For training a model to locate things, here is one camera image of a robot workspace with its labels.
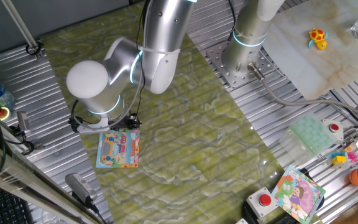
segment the children's book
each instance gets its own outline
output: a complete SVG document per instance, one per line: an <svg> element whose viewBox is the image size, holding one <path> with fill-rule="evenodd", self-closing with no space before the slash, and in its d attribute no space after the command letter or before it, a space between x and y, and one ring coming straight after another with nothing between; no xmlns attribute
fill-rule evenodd
<svg viewBox="0 0 358 224"><path fill-rule="evenodd" d="M326 191L293 166L278 181L272 195L293 218L308 224Z"/></svg>
<svg viewBox="0 0 358 224"><path fill-rule="evenodd" d="M139 143L139 129L101 133L96 168L138 167Z"/></svg>

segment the control box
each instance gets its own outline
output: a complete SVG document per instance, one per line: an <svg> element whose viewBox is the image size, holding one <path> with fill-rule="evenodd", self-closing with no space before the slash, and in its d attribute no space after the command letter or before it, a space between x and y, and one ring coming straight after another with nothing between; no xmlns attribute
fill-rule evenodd
<svg viewBox="0 0 358 224"><path fill-rule="evenodd" d="M247 203L258 218L262 218L278 207L277 201L266 187L247 197Z"/></svg>
<svg viewBox="0 0 358 224"><path fill-rule="evenodd" d="M339 121L330 119L323 119L323 125L326 126L330 132L332 132L338 142L343 142L343 125Z"/></svg>

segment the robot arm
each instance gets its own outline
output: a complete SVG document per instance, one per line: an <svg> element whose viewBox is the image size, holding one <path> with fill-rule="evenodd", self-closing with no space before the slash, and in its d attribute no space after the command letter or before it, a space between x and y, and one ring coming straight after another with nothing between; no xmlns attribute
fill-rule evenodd
<svg viewBox="0 0 358 224"><path fill-rule="evenodd" d="M87 60L70 69L68 91L101 118L98 124L81 125L78 132L106 132L109 121L127 115L120 94L130 83L138 85L138 91L144 84L155 94L168 88L195 4L196 0L148 1L143 47L138 49L136 42L121 37L112 44L102 63Z"/></svg>
<svg viewBox="0 0 358 224"><path fill-rule="evenodd" d="M161 94L175 74L180 46L187 23L197 0L146 0L144 8L143 47L121 37L117 39L102 63L84 61L74 65L67 75L67 88L89 112L101 118L98 124L80 124L81 133L103 133L114 128L124 117L138 128L137 116L129 114L139 87ZM249 63L257 63L257 52L265 39L273 16L284 0L248 0L239 13L233 38L222 55L224 68L246 73ZM128 84L138 86L128 109L120 95Z"/></svg>

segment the red button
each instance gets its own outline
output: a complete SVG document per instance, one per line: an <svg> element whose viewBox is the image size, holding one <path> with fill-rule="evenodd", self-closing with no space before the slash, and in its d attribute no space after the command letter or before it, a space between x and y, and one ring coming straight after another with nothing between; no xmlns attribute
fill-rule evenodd
<svg viewBox="0 0 358 224"><path fill-rule="evenodd" d="M337 130L339 130L339 126L336 125L336 124L331 124L329 126L329 129L332 131L332 132L336 132Z"/></svg>
<svg viewBox="0 0 358 224"><path fill-rule="evenodd" d="M260 202L261 205L267 206L267 205L270 205L272 203L272 199L270 198L269 195L264 194L264 195L260 196L259 202Z"/></svg>
<svg viewBox="0 0 358 224"><path fill-rule="evenodd" d="M5 116L5 114L6 114L6 111L4 109L1 109L0 110L0 117Z"/></svg>

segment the cartoon illustration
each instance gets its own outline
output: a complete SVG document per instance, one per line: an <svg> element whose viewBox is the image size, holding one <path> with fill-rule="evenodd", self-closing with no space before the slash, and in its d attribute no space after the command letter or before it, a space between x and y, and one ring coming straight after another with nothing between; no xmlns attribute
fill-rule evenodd
<svg viewBox="0 0 358 224"><path fill-rule="evenodd" d="M312 47L313 43L316 43L317 48L319 48L320 50L324 50L327 47L327 32L324 32L321 29L313 28L313 30L310 31L309 34L311 39L309 42L309 48Z"/></svg>
<svg viewBox="0 0 358 224"><path fill-rule="evenodd" d="M137 167L139 130L112 131L99 137L96 167Z"/></svg>
<svg viewBox="0 0 358 224"><path fill-rule="evenodd" d="M290 166L278 181L272 195L287 213L302 224L311 220L324 189Z"/></svg>
<svg viewBox="0 0 358 224"><path fill-rule="evenodd" d="M296 186L293 190L292 196L290 197L291 209L295 208L295 211L301 210L301 198L303 197L305 190L301 186Z"/></svg>

